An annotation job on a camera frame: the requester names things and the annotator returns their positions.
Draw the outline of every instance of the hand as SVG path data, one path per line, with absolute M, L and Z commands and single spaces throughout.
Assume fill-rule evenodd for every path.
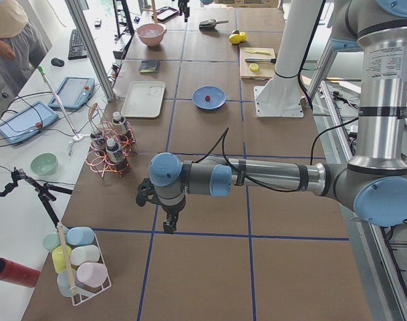
M 1 40 L 0 40 L 0 58 L 7 59 L 7 60 L 16 59 L 15 52 L 10 47 L 10 45 Z

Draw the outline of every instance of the wooden stick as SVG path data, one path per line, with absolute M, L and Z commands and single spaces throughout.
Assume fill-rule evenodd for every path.
M 151 0 L 151 6 L 152 6 L 152 16 L 154 18 L 154 23 L 158 23 L 155 0 Z
M 63 260 L 65 261 L 65 266 L 67 268 L 68 281 L 70 281 L 70 290 L 74 296 L 77 294 L 76 282 L 74 281 L 74 275 L 72 274 L 70 257 L 67 250 L 67 242 L 65 240 L 65 234 L 63 234 L 63 225 L 61 222 L 57 224 L 57 232 L 59 233 L 59 239 L 61 241 Z

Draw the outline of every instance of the keyboard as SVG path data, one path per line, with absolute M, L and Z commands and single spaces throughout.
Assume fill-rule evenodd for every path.
M 83 39 L 78 32 L 78 29 L 71 31 L 70 51 L 68 52 L 68 60 L 86 58 L 88 53 L 84 47 Z

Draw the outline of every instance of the beige shirt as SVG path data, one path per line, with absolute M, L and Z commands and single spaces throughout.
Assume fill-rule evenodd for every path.
M 0 0 L 0 39 L 20 34 L 28 17 L 16 0 Z

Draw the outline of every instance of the black tripod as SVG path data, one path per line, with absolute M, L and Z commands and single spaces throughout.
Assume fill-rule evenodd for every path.
M 11 172 L 11 179 L 13 180 L 13 182 L 8 183 L 7 185 L 4 186 L 4 191 L 0 192 L 0 197 L 5 197 L 7 194 L 12 192 L 12 190 L 14 190 L 15 187 L 19 186 L 17 182 L 20 181 L 21 179 L 24 179 L 28 184 L 34 186 L 35 191 L 38 192 L 38 198 L 43 203 L 43 206 L 47 213 L 49 214 L 51 221 L 53 222 L 55 227 L 57 227 L 59 219 L 57 218 L 55 211 L 50 205 L 50 201 L 56 201 L 56 197 L 52 195 L 49 191 L 55 191 L 71 195 L 72 190 L 66 189 L 64 187 L 55 186 L 50 183 L 44 183 L 43 185 L 40 185 L 37 181 L 35 181 L 35 179 L 27 176 L 23 169 L 17 170 L 16 167 L 13 170 L 13 172 Z

